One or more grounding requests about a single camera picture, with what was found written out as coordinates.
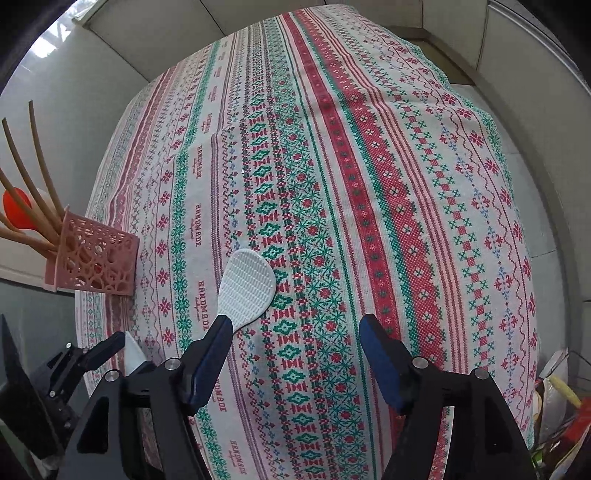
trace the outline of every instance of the patterned tablecloth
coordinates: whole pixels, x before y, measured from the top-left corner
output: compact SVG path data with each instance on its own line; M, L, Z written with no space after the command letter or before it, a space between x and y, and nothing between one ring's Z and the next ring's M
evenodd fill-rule
M275 271L195 417L215 479L379 478L399 422L358 342L366 312L441 368L488 369L531 435L535 301L495 124L349 7L257 23L151 82L88 215L141 244L134 298L77 292L81 345L127 329L157 364L180 356L234 250Z

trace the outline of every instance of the utensil holder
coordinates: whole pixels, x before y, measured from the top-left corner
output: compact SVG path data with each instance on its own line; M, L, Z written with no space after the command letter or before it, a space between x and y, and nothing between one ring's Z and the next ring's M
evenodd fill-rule
M66 208L60 245L47 260L44 288L133 295L139 238Z

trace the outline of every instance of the white wall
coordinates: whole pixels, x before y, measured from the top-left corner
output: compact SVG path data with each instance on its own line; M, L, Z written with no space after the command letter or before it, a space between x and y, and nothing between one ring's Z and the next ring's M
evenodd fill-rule
M94 33L71 25L44 37L57 46L45 58L27 53L0 95L0 118L6 117L12 136L31 177L38 186L38 170L28 120L29 100L47 165L65 205L84 214L95 175L111 135L128 102L147 82ZM0 134L2 169L24 188L4 135ZM41 285L44 259L31 248L0 239L0 278Z
M423 0L423 28L476 68L487 3L487 0Z
M538 20L534 16L533 13L531 13L529 10L527 10L526 7L521 5L521 3L518 2L518 0L495 0L495 1L500 3L501 5L504 5L508 9L513 10L520 17L523 17L525 20L527 20L529 23L531 23L533 26L535 26L538 30L540 30L545 35L547 35L564 52L566 52L566 48L564 48L562 46L562 44L559 42L558 38L556 38L556 36L552 33L552 31L548 27L546 27L540 20Z
M224 36L198 0L110 0L87 26L148 80Z

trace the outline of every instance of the red stripe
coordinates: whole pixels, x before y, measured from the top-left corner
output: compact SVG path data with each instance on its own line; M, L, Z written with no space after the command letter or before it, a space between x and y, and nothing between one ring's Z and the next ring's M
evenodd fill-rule
M395 55L399 56L398 52L396 51L396 48L395 48L395 47L394 47L394 48L392 48L392 46L399 45L399 43L398 43L398 42L396 42L396 41L394 41L393 39L390 39L390 38L388 38L388 37L385 37L385 36L382 34L382 32L380 31L380 27L377 27L377 25L373 24L372 22L368 21L367 19L364 19L364 18L363 18L363 17L361 17L361 16L359 16L359 18L361 19L361 21L362 21L362 23L364 24L364 26L365 26L365 27L366 27L366 28L367 28L369 31L371 31L372 33L374 33L374 34L375 34L375 38L376 38L378 41L380 41L380 42L384 43L385 45L387 45L387 47L389 48L390 52L393 52ZM416 66L414 66L414 65L413 65L413 66L410 66L410 65L408 65L408 59L407 59L407 58L403 58L403 59L402 59L402 61L404 61L404 62L407 64L407 66L409 66L411 69L413 69L413 71L414 71L414 74L418 75L419 77L423 77L423 78L425 78L425 80L424 80L424 82L423 82L423 83L424 83L425 87L427 87L427 88L429 88L429 89L430 89L430 94L432 95L432 97L433 97L433 98L435 98L436 102L437 102L437 103L438 103L438 104L439 104L439 105L440 105L442 108L444 108L446 111L450 112L450 114L451 114L452 116L453 116L453 115L456 115L456 116L458 117L458 119L459 119L459 122L460 122L460 124L462 125L462 130L463 130L463 132L464 132L464 135L465 135L465 136L467 136L467 132L466 132L466 128L465 128L465 126L464 126L463 119L462 119L462 117L461 117L461 116L458 114L458 111L457 111L455 108L450 108L450 107L448 107L448 106L446 105L446 103L445 103L444 99L443 99L443 98L441 98L441 92L442 92L442 91L444 91L444 92L445 92L445 90L443 90L443 89L441 89L441 88L440 88L440 86L439 86L439 80L438 80L437 78L435 78L435 77L434 77L434 74L433 74L433 72L432 72L432 71L431 71L429 68L418 69L418 68L417 68ZM484 129L483 129L482 125L480 124L480 120L478 119L478 117L476 117L476 121L477 121L477 122L478 122L478 124L479 124L479 129L480 129L480 131L481 131L481 132L484 132ZM459 133L459 131L457 130L457 124L456 124L455 122L453 122L453 123L456 125L456 132L457 132L457 133ZM494 155L494 154L493 154L493 153L490 151L490 147L489 147L489 144L488 144L488 142L486 143L486 147L487 147L488 151L490 152L491 156L494 158L494 157L495 157L495 155ZM481 159L480 155L478 154L478 151L477 151L477 149L475 149L475 148L473 147L473 145L471 146L471 148L468 148L468 147L466 147L466 148L467 148L467 150L470 150L470 161L476 165L477 173L479 174L479 173L480 173L480 167L482 166L482 159ZM473 152L476 154L476 156L477 156L477 158L478 158L478 161L474 161L474 160L473 160L473 158L472 158L472 153L473 153ZM496 191L496 183L493 181L493 179L492 179L492 177L491 177L491 174L487 172L487 173L486 173L486 176L487 176L487 178L488 178L488 179L491 181L491 183L492 183L492 185L493 185L494 193L495 193L495 194L497 194L497 191ZM488 190L488 188L486 187L486 184L487 184L486 178L484 178L484 180L485 180L485 188ZM509 222L509 218L508 218L508 216L507 216L507 214L506 214L505 208L502 206L502 214L501 214L501 212L500 212L500 210L499 210L498 208L497 208L497 210L499 211L499 224L505 228L505 238L506 238L507 230L510 230L510 228L511 228L511 224L510 224L510 222ZM507 225L508 225L507 227L505 227L503 224L501 224L501 222L500 222L500 220L501 220L501 216L504 216L504 217L505 217L505 219L507 220L507 222L508 222L508 223L507 223ZM513 246L514 246L514 248L515 248L515 253L516 253L516 255L517 255L517 261L518 261L518 263L516 264L516 263L515 263L515 262L514 262L514 261L511 259L511 250L509 251L508 258L509 258L509 260L510 260L510 261L513 263L513 265L514 265L513 275L514 275L514 278L516 279L516 281L517 281L518 285L519 285L519 280L518 280L518 279L516 278L516 276L515 276L515 271L516 271L516 270L519 268L519 276L521 277L521 285L523 286L523 291L524 291L524 294L525 294L525 300L524 300L524 299L522 299L522 298L519 296L519 294L518 294L520 287L518 287L518 288L517 288L517 291L515 292L515 296L516 296L516 298L517 298L517 299L520 301L520 306L519 306L519 307L517 307L517 312L518 312L518 315L520 315L520 316L521 316L521 318L522 318L522 319L524 319L524 320L526 321L526 323L527 323L527 332L528 332L528 334L527 334L527 335L528 335L528 337L529 337L529 334L530 334L530 333L529 333L529 332L530 332L530 321L529 321L529 314L526 312L526 314L525 314L525 318L524 318L524 317L523 317L523 315L520 313L520 311L521 311L521 307L523 306L523 304L524 304L524 301L526 301L526 302L527 302L527 291L526 291L526 289L525 289L525 278L524 278L524 276L523 276L523 272L521 271L521 257L520 257L520 255L519 255L519 250L518 250L518 248L517 248L517 243L516 243L516 241L515 241L515 238L514 238L514 237L512 238L512 244L513 244ZM462 331L463 331L463 336L465 337L464 324L462 324ZM463 347L464 347L464 350L465 350L465 355L466 355L466 358L467 358L467 350L466 350L466 349L467 349L467 344L466 344L466 342L464 342L464 343L463 343ZM519 378L519 380L521 381L521 383L522 383L522 384L524 384L524 383L527 383L527 380L526 380L526 382L524 382L523 380L521 380L521 378L523 377L523 375L524 375L524 374L525 374L525 375L528 375L528 373L529 373L529 365L530 365L530 360L531 360L531 359L530 359L530 350L529 350L529 349L528 349L528 351L527 351L527 357L528 357L528 359L527 359L528 370L527 370L527 371L525 371L525 372L522 372L522 375L521 375L521 376L520 376L520 378ZM528 387L529 387L529 383L527 383L527 384L525 385L525 389L526 389L526 390L525 390L525 395L524 395L524 397L523 397L523 398L526 398L526 397L527 397ZM524 409L524 410L523 410L523 412L522 412L522 416L521 416L521 418L522 418L522 419L523 419L523 415L525 414L526 410L527 410L527 409Z
M402 58L400 55L400 52L398 51L397 48L392 48L393 45L399 45L399 43L395 42L394 40L390 39L389 37L385 37L383 35L382 32L380 31L375 31L375 27L376 25L373 24L372 22L369 22L366 18L361 17L360 15L358 15L359 19L361 20L361 23L363 23L365 25L365 27L371 31L371 33L374 33L375 36L373 37L374 39L377 39L379 41L381 41L382 43L384 43L385 45L387 45L389 51L394 55L395 58L397 58L398 62L404 62L406 65L405 67L410 69L413 73L413 75L417 75L417 76L421 76L421 70L418 69L418 67L414 64L409 64L408 59L406 58ZM430 74L432 74L432 71L430 68L424 67L425 71L430 72ZM430 85L427 85L426 83L424 83L425 87L430 88ZM431 160L431 164L433 166L437 166L437 161L435 160ZM451 253L451 249L450 249L450 244L447 241L439 241L437 240L437 242L433 243L434 245L434 250L437 253L437 247L442 247L445 249L445 251L442 251L442 253L440 254L444 259L446 258L451 258L452 257L452 253ZM456 320L456 324L459 325L459 329L461 330L461 334L457 333L457 330L455 330L455 334L454 334L454 329L456 328L457 325L455 325L453 323L453 319L456 318L456 315L452 316L452 321L449 321L449 326L450 326L450 346L452 349L452 368L454 369L454 371L457 372L463 372L463 373L468 373L470 371L470 363L468 362L468 352L467 352L467 342L466 342L466 330L465 330L465 319L463 317L463 312L464 309L461 307L462 304L462 297L461 297L461 293L460 293L460 287L459 287L459 282L458 282L458 276L455 272L455 264L454 262L452 262L450 265L446 266L443 268L444 273L446 274L447 277L451 277L452 280L454 281L454 285L451 288L451 290L447 289L448 293L446 295L446 305L447 305L447 297L451 297L452 298L452 303L454 304L454 312L455 310L455 294L458 295L458 302L460 304L459 307L459 314L457 315L457 318L460 319L460 321ZM449 315L449 308L446 308L446 311L448 312L448 318L450 317ZM456 347L456 343L457 343L457 348L458 348L458 353L457 356L458 361L454 362L453 360L455 359L456 355L455 355L455 347ZM461 358L461 354L464 354L464 358L462 361Z
M424 77L423 71L420 71L420 70L419 70L419 71L418 71L418 75L419 75L419 77ZM428 83L430 83L430 81L429 81L429 80L427 80L427 79L425 79L425 80L424 80L424 85L425 85L425 87L427 87L427 84L428 84ZM431 94L431 96L432 96L433 98L435 98L436 102L437 102L438 104L440 104L440 106L441 106L442 108L444 108L444 109L445 109L447 112L449 112L449 113L450 113L450 115L451 115L451 116L455 115L455 116L458 118L458 120L459 120L459 123L460 123L460 125L462 126L462 131L463 131L463 133L464 133L464 138L465 138L465 139L464 139L464 146L465 146L465 148L466 148L467 150L469 150L469 151L470 151L470 156L469 156L469 159L470 159L470 161L471 161L471 162L472 162L472 163L473 163L473 164L476 166L476 174L478 174L478 175L479 175L481 178L483 178L483 179L484 179L484 181L485 181L485 189L486 189L486 190L487 190L489 193L492 193L494 197L499 197L499 195L498 195L498 191L497 191L497 187L496 187L496 183L493 181L493 178L491 177L491 174L490 174L490 172L489 172L489 171L488 171L486 168L484 168L483 161L482 161L482 158L481 158L481 156L480 156L480 154L479 154L478 150L477 150L477 149L474 147L474 145L473 145L471 142L469 142L469 141L467 140L468 134L467 134L467 132L466 132L466 128L465 128L464 121L463 121L462 117L461 117L461 116L458 114L458 112L457 112L457 110L456 110L455 108L451 108L451 107L449 107L448 105L446 105L446 103L445 103L444 99L441 97L441 89L439 89L439 88L432 88L432 87L430 87L430 94ZM480 120L478 119L478 117L476 117L476 121L478 122L478 125L479 125L479 129L480 129L480 131L481 131L483 134L485 134L485 133L484 133L484 129L483 129L482 125L480 124ZM486 143L485 143L485 145L486 145L486 148L487 148L487 150L488 150L488 151L489 151L489 153L491 154L491 156L492 156L493 158L495 158L495 155L494 155L494 154L491 152L491 150L490 150L490 147L489 147L489 144L488 144L488 142L486 142ZM475 156L477 157L478 161L475 161L475 160L474 160L474 158L473 158L473 155L475 155ZM484 171L485 171L485 175L482 175L482 174L480 173L481 167L483 167L483 169L484 169ZM490 181L490 184L492 185L493 191L491 191L491 190L489 189L489 187L488 187L488 183L489 183L489 181ZM509 218L508 218L508 215L506 214L505 207L504 207L504 205L503 205L503 202L502 202L502 201L500 202L501 208L497 207L497 206L496 206L496 204L495 204L495 202L492 202L492 203L493 203L493 206L495 207L495 209L498 211L498 214L499 214L499 215L498 215L498 223L499 223L499 225L500 225L501 227L503 227L503 228L505 229L505 240L506 240L506 237L507 237L507 231L510 231L510 230L511 230L511 223L510 223L510 220L509 220ZM504 217L504 218L505 218L507 226L504 226L504 225L502 224L502 222L501 222L501 217ZM514 279L517 281L517 283L518 283L518 284L522 285L522 286L523 286L523 289L524 289L525 300L524 300L524 299L522 299L522 298L520 298L520 296L518 295L519 287L517 288L517 291L516 291L516 293L515 293L515 296L516 296L516 298L517 298L517 299L520 301L520 306L519 306L519 307L517 307L517 314L518 314L518 315L519 315L519 316L522 318L522 320L525 320L525 322L526 322L526 324L527 324L527 332L528 332L528 333L527 333L527 340L528 340L528 339L529 339L529 336L530 336L530 319L529 319L529 314L528 314L528 310L527 310L527 308L525 309L525 311L526 311L525 318L524 318L524 317L523 317L523 315L521 314L521 307L523 306L524 302L526 302L526 303L527 303L527 292L526 292L526 290L525 290L525 278L524 278L524 276L523 276L523 272L522 272L522 269L521 269L521 257L520 257L520 255L519 255L519 250L518 250L518 248L517 248L517 243L515 242L515 238L514 238L512 235L511 235L511 237L512 237L512 244L513 244L513 247L514 247L514 250L515 250L515 254L516 254L516 256L517 256L517 263L516 263L515 261L513 261L513 259L511 258L511 250L509 250L509 253L508 253L507 257L508 257L508 259L509 259L509 260L510 260L510 261L513 263L513 266L514 266L514 270L513 270ZM516 271L516 270L519 270L519 276L520 276L520 278L521 278L521 283L519 282L519 279L517 279L517 277L515 276L515 271ZM523 349L523 347L522 347L522 344L523 344L523 342L520 344L520 346L519 346L519 347L520 347L520 349L521 349L521 351L522 351L523 353L526 353L526 352L525 352L525 350L524 350L524 349ZM529 390L529 386L530 386L530 383L527 381L527 379L526 379L526 381L523 381L523 380L522 380L522 378L523 378L523 375L526 375L526 376L527 376L527 375L529 374L529 365L530 365L530 349L527 349L527 353L526 353L526 354L527 354L527 357L528 357L528 360L527 360L528 368L527 368L527 369L525 369L524 371L522 371L522 374L521 374L521 376L520 376L520 378L519 378L519 381L521 381L521 383L522 383L523 385L525 385L525 394L524 394L524 396L522 397L522 399L523 399L523 400L527 399L527 394L528 394L528 390ZM524 409L522 410L522 412L521 412L521 413L522 413L522 414L521 414L521 420L523 420L523 417L524 417L524 415L525 415L525 412L526 412L526 411L527 411L527 409L526 409L526 408L524 408Z
M322 82L321 74L318 72L314 60L308 51L306 42L302 38L294 21L288 14L283 19L294 38L295 46L302 59L304 71L312 85L312 91L318 101L324 124L329 133L333 151L339 163L341 175L349 194L349 202L352 205L353 217L359 232L361 247L366 257L366 266L370 277L380 280L372 281L372 286L379 285L385 295L381 297L377 291L372 289L374 305L377 315L385 326L394 329L394 336L400 338L400 326L395 307L394 291L392 290L392 279L385 261L385 251L381 236L376 224L375 215L367 189L363 181L363 175L359 169L353 148L349 143L345 127L342 124L335 103ZM378 258L371 260L371 255L377 254ZM388 314L382 314L384 309L389 309Z
M284 27L282 26L281 22L278 22L278 26L279 28L284 32L284 35L287 37L287 33L285 33ZM291 45L291 43L289 41L285 42L287 47L290 49L291 51L291 55L295 58L295 52L293 50L293 47ZM295 73L297 74L297 76L300 78L300 81L304 82L303 77L301 75L301 70L296 70ZM312 104L310 102L310 98L308 96L308 91L306 88L302 88L303 94L306 97L306 103L308 105L308 110L312 111ZM314 128L316 130L316 134L318 135L318 140L320 143L320 148L322 150L322 155L323 158L329 158L328 155L326 154L326 147L324 146L324 141L322 138L322 133L320 132L320 128L318 127L318 121L315 115L311 115L311 120L314 123ZM349 233L349 229L347 228L347 222L345 221L345 214L343 213L343 205L340 201L340 197L339 197L339 192L335 183L335 177L333 174L333 170L330 166L330 162L326 162L324 164L326 171L328 173L329 179L330 179L330 186L332 188L333 194L334 194L334 200L335 200L335 204L337 207L337 211L339 213L339 220L340 220L340 224L341 227L343 228L343 233L345 235L345 241L346 241L346 247L347 250L349 252L353 251L353 243L351 241L351 235ZM365 312L365 301L363 299L363 295L362 295L362 287L361 287L361 283L359 282L359 272L357 269L357 262L352 261L351 262L351 267L353 269L353 279L355 281L355 287L356 287L356 293L357 293L357 298L359 300L359 310L360 312ZM375 415L376 415L376 428L377 428L377 432L378 432L378 448L379 448L379 459L380 459L380 466L381 466L381 471L384 471L385 469L385 464L384 464L384 445L383 445L383 440L382 440L382 419L381 419L381 415L380 415L380 408L379 408L379 402L378 402L378 387L377 384L375 382L375 378L373 375L371 375L371 373L368 375L369 378L369 382L371 383L371 388L372 388L372 394L373 394L373 398L374 398L374 408L375 408Z
M453 339L459 338L459 335L454 335L454 329L457 324L463 325L462 308L461 308L461 291L457 275L454 268L454 263L451 258L451 252L449 250L449 241L445 236L443 226L441 225L441 218L436 211L436 202L430 195L430 189L426 183L424 176L422 175L419 166L417 165L416 159L412 154L411 147L406 142L404 133L400 129L394 113L388 106L385 99L382 97L382 91L380 88L372 84L371 80L367 78L363 70L358 67L355 63L353 55L349 52L346 47L339 43L339 40L332 33L330 28L323 23L323 21L311 11L307 12L311 17L316 18L317 25L323 31L327 38L332 39L332 45L336 51L341 54L344 63L349 67L349 70L355 74L356 80L363 86L372 101L372 104L376 110L380 113L380 117L386 127L390 138L392 140L398 140L398 143L394 143L394 147L403 160L405 171L407 172L413 192L417 196L418 203L423 212L423 218L429 232L431 245L436 256L437 266L441 275L441 284L443 287L443 298L446 304L447 318L450 326L450 344L452 347L452 368L454 371L462 370L462 359L458 357L456 363L456 354ZM444 252L444 248L447 248L447 255Z
M351 111L353 112L356 126L361 133L363 145L368 149L372 160L380 158L380 155L391 157L384 142L374 143L375 140L379 140L379 136L375 135L376 132L379 132L379 126L372 122L365 122L366 124L362 125L363 117L367 117L372 121L374 120L374 114L370 111L369 106L365 102L360 101L364 99L365 94L357 89L350 81L348 73L341 65L342 62L336 58L334 52L327 46L326 40L322 39L323 41L319 41L322 36L316 26L305 17L306 13L307 11L300 10L295 15L306 26L313 40L316 40L316 47L323 56L323 61L332 80L337 84L337 88L343 92L349 103L354 105ZM420 351L422 355L434 356L436 358L436 364L441 366L443 360L443 339L439 322L436 320L440 317L439 308L436 305L435 288L430 281L431 268L426 261L426 246L420 238L419 225L414 220L414 206L408 197L406 185L401 181L398 169L395 166L380 168L377 161L374 161L374 163L377 166L378 181L384 192L384 200L387 202L391 212L398 212L398 214L392 215L392 220L402 250L400 252L402 258L399 258L399 260L404 261L407 269L407 278L410 284L410 292L407 294L413 302L417 330L422 335L432 335L434 338L432 343L424 342L423 344L419 344ZM390 188L395 188L398 191L391 193L389 192ZM401 207L405 209L404 212L398 211ZM417 278L414 275L416 270L423 270L426 278ZM422 291L428 294L424 299L420 298ZM421 318L425 312L431 313L433 317L431 321L426 322Z

